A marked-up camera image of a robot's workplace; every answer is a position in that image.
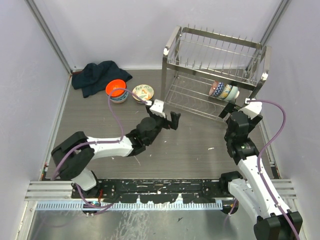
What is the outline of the orange floral back bowl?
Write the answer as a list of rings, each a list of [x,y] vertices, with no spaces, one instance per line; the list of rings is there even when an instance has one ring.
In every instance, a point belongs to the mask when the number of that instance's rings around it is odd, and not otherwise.
[[[140,100],[149,101],[153,98],[155,91],[154,89],[147,84],[140,84],[133,88],[132,92],[134,95],[132,96],[138,103]]]

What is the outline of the blue white floral bowl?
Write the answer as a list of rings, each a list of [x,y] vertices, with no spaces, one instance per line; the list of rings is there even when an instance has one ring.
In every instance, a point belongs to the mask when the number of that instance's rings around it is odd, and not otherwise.
[[[112,92],[110,98],[111,99],[114,99],[114,100],[121,100],[121,99],[124,99],[124,98],[127,98],[128,97],[128,92],[126,92],[125,90],[123,89],[120,89],[120,90],[115,90]]]

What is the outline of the stainless steel dish rack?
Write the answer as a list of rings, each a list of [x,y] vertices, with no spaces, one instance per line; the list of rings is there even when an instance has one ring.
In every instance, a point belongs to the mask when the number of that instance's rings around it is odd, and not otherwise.
[[[175,107],[218,119],[229,102],[243,105],[266,83],[272,48],[240,36],[176,26],[162,54],[160,98]],[[238,87],[236,99],[209,96],[214,81]]]

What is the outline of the plain orange bowl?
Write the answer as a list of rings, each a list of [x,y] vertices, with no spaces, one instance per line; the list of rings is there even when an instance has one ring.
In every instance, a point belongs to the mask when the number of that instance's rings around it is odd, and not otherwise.
[[[127,84],[124,80],[115,79],[107,84],[107,86],[105,87],[105,92],[108,96],[112,98],[117,98],[122,96],[125,93],[123,89],[126,89],[126,88],[127,88]]]

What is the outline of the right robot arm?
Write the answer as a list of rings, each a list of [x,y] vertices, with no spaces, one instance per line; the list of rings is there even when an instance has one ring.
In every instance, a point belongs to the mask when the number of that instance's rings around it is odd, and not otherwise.
[[[240,171],[223,173],[219,191],[234,196],[253,221],[258,240],[298,240],[303,218],[292,211],[277,192],[262,162],[262,151],[249,138],[249,133],[262,120],[264,100],[245,100],[240,107],[229,102],[220,118],[227,118],[224,135],[227,152]]]

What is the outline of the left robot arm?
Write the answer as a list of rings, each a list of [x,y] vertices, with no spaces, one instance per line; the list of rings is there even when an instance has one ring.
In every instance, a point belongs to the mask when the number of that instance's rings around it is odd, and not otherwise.
[[[176,130],[180,113],[171,112],[171,119],[149,113],[135,129],[121,137],[93,138],[77,131],[51,151],[56,166],[51,177],[71,181],[84,196],[95,198],[100,193],[98,178],[87,168],[90,161],[107,157],[133,157],[141,154],[162,129]]]

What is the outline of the green grid back bowl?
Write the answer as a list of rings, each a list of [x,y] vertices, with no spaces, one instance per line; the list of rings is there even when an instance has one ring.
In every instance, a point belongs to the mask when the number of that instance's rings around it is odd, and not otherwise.
[[[227,102],[236,99],[239,95],[239,88],[237,86],[233,86],[228,96],[225,98]]]

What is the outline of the yellow orange back bowl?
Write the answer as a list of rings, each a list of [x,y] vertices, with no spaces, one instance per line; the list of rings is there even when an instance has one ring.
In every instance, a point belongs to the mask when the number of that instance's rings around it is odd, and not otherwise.
[[[230,94],[231,90],[232,90],[233,86],[230,84],[226,84],[221,95],[219,96],[221,100],[224,100],[225,98],[228,97],[228,95]]]

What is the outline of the blue zigzag back bowl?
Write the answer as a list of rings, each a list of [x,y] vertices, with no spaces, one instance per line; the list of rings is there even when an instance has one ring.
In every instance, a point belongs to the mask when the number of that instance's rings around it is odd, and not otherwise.
[[[223,82],[214,81],[209,90],[209,96],[217,98],[225,88]]]

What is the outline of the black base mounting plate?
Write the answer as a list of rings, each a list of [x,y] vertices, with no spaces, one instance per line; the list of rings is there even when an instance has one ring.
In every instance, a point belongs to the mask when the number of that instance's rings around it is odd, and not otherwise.
[[[233,198],[221,189],[217,179],[99,179],[83,196],[86,200],[101,198],[104,203],[126,204],[174,203],[179,197],[184,204]]]

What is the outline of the dark blue crumpled cloth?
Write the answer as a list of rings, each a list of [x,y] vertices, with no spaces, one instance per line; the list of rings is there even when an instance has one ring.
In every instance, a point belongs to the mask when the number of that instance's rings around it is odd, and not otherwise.
[[[75,90],[82,90],[83,98],[88,98],[104,91],[113,80],[128,82],[133,76],[126,70],[118,67],[112,60],[106,60],[99,64],[88,63],[85,68],[72,74],[71,85]]]

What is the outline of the aluminium frame rail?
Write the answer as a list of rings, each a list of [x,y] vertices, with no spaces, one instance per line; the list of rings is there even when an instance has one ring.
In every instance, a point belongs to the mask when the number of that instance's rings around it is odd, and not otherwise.
[[[293,183],[290,179],[272,179],[278,194],[286,200],[297,199]],[[31,181],[24,199],[26,201],[57,201],[71,199],[72,181]]]

